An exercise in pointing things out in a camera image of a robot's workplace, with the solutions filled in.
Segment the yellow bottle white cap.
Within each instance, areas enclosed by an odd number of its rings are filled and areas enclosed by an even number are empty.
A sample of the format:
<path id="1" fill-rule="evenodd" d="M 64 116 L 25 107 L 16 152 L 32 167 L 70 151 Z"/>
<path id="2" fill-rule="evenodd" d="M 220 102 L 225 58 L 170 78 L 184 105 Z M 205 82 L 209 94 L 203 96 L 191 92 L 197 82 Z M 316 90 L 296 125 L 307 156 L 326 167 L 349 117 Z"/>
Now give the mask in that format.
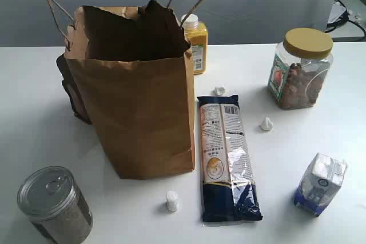
<path id="1" fill-rule="evenodd" d="M 194 74 L 202 74 L 206 69 L 208 29 L 195 14 L 188 16 L 182 27 L 187 40 L 191 44 Z"/>

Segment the brown paper bag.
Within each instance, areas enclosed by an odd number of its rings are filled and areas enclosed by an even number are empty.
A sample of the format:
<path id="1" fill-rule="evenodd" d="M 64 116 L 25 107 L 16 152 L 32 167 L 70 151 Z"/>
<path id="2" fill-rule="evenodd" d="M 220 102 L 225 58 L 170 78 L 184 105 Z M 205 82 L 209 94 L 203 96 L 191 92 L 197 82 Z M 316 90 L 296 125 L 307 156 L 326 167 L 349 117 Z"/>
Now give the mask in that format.
<path id="1" fill-rule="evenodd" d="M 194 63 L 173 9 L 81 6 L 63 32 L 64 57 L 119 177 L 193 171 Z"/>

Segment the dark brown package behind bag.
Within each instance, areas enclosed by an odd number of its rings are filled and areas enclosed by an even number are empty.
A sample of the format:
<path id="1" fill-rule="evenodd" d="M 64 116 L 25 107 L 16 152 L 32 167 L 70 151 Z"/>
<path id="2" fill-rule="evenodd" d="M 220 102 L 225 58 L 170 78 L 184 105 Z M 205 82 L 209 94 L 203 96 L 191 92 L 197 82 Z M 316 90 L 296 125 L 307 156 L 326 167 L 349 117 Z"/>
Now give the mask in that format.
<path id="1" fill-rule="evenodd" d="M 71 71 L 68 67 L 67 61 L 64 57 L 64 54 L 60 55 L 57 60 L 56 64 L 58 67 L 59 72 L 61 73 L 63 80 L 61 81 L 64 90 L 66 91 L 67 95 L 69 96 L 69 101 L 71 105 L 71 109 L 74 115 L 82 120 L 83 122 L 91 125 L 92 122 L 87 114 L 85 105 L 83 103 L 81 93 L 77 87 L 77 84 L 71 74 Z"/>

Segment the clear jar yellow lid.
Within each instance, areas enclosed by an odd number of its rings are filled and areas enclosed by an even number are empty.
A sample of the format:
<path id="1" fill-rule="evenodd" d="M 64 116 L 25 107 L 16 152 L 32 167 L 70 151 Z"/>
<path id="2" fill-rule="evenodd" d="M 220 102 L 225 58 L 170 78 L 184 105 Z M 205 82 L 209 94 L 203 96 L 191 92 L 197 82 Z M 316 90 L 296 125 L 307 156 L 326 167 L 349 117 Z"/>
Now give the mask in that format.
<path id="1" fill-rule="evenodd" d="M 312 28 L 287 31 L 276 46 L 268 89 L 283 110 L 312 107 L 333 63 L 333 40 Z"/>

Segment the spaghetti pasta package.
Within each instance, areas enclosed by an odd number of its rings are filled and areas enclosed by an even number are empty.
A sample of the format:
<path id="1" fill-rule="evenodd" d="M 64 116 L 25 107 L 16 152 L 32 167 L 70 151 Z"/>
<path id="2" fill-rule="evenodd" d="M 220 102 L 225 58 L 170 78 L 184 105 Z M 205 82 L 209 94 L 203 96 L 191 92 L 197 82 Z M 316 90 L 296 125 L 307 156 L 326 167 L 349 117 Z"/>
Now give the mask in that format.
<path id="1" fill-rule="evenodd" d="M 260 221 L 238 95 L 198 98 L 204 222 Z"/>

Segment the blue white milk carton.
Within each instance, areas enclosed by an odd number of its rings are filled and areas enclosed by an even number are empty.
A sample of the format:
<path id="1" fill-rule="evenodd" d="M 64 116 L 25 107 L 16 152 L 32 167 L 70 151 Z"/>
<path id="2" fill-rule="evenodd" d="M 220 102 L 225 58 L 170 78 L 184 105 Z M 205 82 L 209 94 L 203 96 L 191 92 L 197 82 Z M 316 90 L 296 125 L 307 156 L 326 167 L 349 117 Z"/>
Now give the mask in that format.
<path id="1" fill-rule="evenodd" d="M 340 190 L 347 167 L 345 162 L 316 154 L 295 191 L 294 205 L 320 216 Z"/>

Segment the white side table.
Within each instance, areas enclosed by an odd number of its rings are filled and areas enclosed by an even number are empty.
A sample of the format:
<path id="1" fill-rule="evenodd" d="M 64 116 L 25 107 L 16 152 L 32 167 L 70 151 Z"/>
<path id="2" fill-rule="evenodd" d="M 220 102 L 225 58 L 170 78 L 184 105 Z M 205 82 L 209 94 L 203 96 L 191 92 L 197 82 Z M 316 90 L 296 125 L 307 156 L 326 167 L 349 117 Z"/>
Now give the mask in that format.
<path id="1" fill-rule="evenodd" d="M 335 3 L 346 8 L 348 14 L 335 21 L 335 26 L 329 27 L 329 35 L 334 42 L 364 42 L 365 41 L 365 2 L 361 0 L 335 0 Z"/>

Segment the clear can metal lid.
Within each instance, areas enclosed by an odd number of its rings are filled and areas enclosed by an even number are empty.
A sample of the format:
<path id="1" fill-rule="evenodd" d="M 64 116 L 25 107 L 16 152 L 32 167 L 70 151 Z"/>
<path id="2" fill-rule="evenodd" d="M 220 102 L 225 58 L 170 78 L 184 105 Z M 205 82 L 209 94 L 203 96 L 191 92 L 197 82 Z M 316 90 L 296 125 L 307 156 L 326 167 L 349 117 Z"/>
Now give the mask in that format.
<path id="1" fill-rule="evenodd" d="M 62 166 L 37 170 L 21 184 L 19 209 L 49 243 L 82 243 L 93 216 L 72 173 Z"/>

